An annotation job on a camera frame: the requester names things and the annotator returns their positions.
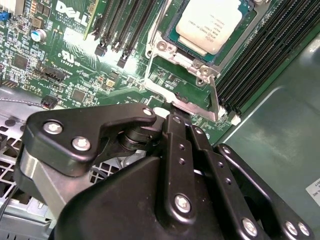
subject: black connector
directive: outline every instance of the black connector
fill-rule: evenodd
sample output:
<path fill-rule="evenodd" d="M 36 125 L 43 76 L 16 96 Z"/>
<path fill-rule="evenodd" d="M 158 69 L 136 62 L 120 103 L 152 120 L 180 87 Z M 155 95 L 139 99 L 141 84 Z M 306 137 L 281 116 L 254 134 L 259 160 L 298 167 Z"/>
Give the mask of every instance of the black connector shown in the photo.
<path fill-rule="evenodd" d="M 41 104 L 43 106 L 45 106 L 47 109 L 53 109 L 55 108 L 55 106 L 57 106 L 59 102 L 59 99 L 54 97 L 54 96 L 50 96 L 50 95 L 46 95 L 44 98 L 42 98 L 41 100 Z"/>

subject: gray cable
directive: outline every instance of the gray cable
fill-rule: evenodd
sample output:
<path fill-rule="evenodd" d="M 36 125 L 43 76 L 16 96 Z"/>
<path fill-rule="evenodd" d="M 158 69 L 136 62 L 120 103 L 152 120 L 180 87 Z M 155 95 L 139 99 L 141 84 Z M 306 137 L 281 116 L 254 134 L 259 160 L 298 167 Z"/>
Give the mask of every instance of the gray cable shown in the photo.
<path fill-rule="evenodd" d="M 14 103 L 14 104 L 26 104 L 26 105 L 29 105 L 29 106 L 34 106 L 34 107 L 46 109 L 40 103 L 35 103 L 35 102 L 25 101 L 25 100 L 16 100 L 16 99 L 10 99 L 10 98 L 0 98 L 0 102 L 7 102 L 7 103 Z"/>

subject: blue connector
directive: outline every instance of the blue connector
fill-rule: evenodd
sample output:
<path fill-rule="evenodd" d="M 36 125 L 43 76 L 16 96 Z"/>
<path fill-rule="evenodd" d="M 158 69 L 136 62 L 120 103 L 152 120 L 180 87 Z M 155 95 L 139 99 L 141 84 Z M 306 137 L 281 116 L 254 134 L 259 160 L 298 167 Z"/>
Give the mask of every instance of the blue connector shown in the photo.
<path fill-rule="evenodd" d="M 0 21 L 7 21 L 10 18 L 10 13 L 3 11 L 0 13 Z"/>

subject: connector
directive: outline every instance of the connector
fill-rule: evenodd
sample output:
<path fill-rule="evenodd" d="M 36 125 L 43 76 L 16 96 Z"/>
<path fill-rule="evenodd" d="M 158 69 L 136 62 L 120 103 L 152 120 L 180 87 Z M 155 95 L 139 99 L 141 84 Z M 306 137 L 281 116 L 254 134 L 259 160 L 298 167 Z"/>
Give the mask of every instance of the connector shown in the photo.
<path fill-rule="evenodd" d="M 0 8 L 14 16 L 22 15 L 25 9 L 25 0 L 0 0 Z"/>
<path fill-rule="evenodd" d="M 0 21 L 7 21 L 10 18 L 10 13 L 3 11 L 0 13 Z"/>

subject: integrated circuit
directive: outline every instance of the integrated circuit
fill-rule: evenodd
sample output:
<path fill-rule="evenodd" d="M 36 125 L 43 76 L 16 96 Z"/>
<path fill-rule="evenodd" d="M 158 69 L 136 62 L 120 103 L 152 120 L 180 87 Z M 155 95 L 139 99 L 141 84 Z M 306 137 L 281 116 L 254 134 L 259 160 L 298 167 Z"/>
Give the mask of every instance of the integrated circuit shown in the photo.
<path fill-rule="evenodd" d="M 28 59 L 16 54 L 13 60 L 13 65 L 18 69 L 26 70 L 28 66 Z"/>
<path fill-rule="evenodd" d="M 82 103 L 85 99 L 85 96 L 86 96 L 86 94 L 83 91 L 79 91 L 79 90 L 75 89 L 73 91 L 71 98 L 79 103 Z"/>

